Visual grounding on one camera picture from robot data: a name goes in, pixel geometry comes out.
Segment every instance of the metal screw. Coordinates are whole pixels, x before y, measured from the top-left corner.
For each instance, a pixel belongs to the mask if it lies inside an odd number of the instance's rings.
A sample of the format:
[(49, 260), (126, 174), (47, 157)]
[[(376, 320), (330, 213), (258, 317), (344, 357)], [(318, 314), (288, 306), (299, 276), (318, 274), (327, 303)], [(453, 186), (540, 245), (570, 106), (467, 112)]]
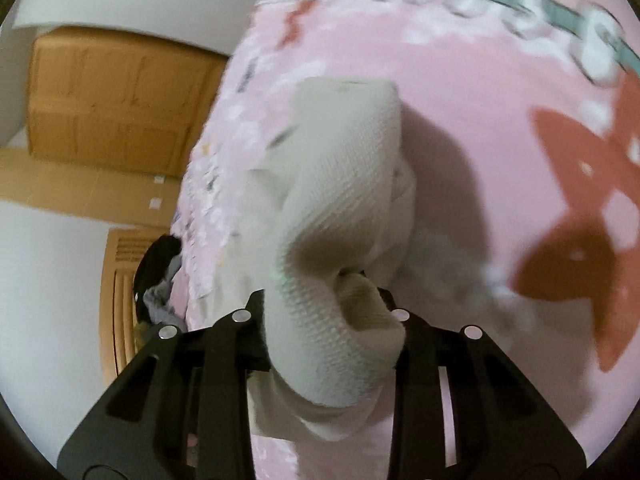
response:
[(395, 310), (392, 310), (391, 315), (400, 322), (407, 321), (411, 317), (404, 308), (396, 308)]
[(247, 309), (241, 308), (240, 310), (236, 310), (231, 315), (231, 319), (233, 319), (236, 323), (244, 323), (251, 319), (251, 313)]
[(171, 339), (172, 337), (177, 335), (177, 333), (178, 333), (178, 329), (175, 326), (167, 325), (167, 326), (163, 326), (160, 329), (160, 331), (158, 332), (158, 335), (160, 336), (160, 339)]
[(478, 340), (484, 335), (484, 332), (479, 326), (470, 325), (465, 328), (465, 335), (469, 339)]

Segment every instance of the red flower print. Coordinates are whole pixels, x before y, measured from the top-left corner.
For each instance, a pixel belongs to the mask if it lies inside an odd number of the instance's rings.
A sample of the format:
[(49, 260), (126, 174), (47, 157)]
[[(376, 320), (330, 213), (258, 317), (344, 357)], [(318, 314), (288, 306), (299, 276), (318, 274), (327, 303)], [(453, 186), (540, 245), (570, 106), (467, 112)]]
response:
[(285, 48), (288, 44), (295, 44), (300, 41), (302, 36), (302, 25), (300, 19), (310, 13), (318, 4), (318, 0), (300, 0), (295, 10), (287, 14), (285, 24), (287, 25), (284, 36), (280, 39), (277, 50)]
[(640, 322), (640, 244), (616, 252), (603, 210), (622, 193), (640, 205), (640, 80), (628, 72), (604, 138), (561, 113), (533, 112), (567, 210), (529, 254), (514, 289), (529, 298), (590, 298), (600, 369), (618, 362)]

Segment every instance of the bed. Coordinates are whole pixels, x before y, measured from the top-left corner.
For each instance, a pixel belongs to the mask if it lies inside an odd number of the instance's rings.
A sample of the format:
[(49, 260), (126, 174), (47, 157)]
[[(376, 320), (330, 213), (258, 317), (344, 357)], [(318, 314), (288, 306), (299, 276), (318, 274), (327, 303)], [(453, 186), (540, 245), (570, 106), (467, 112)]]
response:
[[(205, 326), (241, 176), (289, 126), (296, 85), (391, 78), (418, 180), (397, 303), (450, 330), (484, 327), (593, 463), (640, 392), (639, 49), (626, 0), (260, 0), (172, 226), (188, 326)], [(338, 444), (254, 437), (257, 477), (384, 478), (391, 391)]]

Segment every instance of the wooden cabinet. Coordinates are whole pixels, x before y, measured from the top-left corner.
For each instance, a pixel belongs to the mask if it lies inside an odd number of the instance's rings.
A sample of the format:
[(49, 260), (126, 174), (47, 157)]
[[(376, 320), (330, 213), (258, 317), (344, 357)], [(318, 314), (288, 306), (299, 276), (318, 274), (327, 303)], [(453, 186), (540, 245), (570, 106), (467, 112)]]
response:
[(226, 57), (148, 36), (62, 27), (39, 37), (29, 79), (33, 156), (181, 176)]

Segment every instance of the pile of clothes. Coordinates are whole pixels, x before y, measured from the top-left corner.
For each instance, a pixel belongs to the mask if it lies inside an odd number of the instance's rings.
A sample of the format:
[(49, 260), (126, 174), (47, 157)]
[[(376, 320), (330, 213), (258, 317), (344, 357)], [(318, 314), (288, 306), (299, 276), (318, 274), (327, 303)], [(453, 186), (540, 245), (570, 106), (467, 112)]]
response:
[(156, 325), (174, 325), (187, 332), (184, 313), (187, 306), (186, 286), (174, 286), (182, 266), (180, 239), (163, 235), (156, 240), (140, 261), (133, 281), (136, 303), (136, 337), (145, 343)]

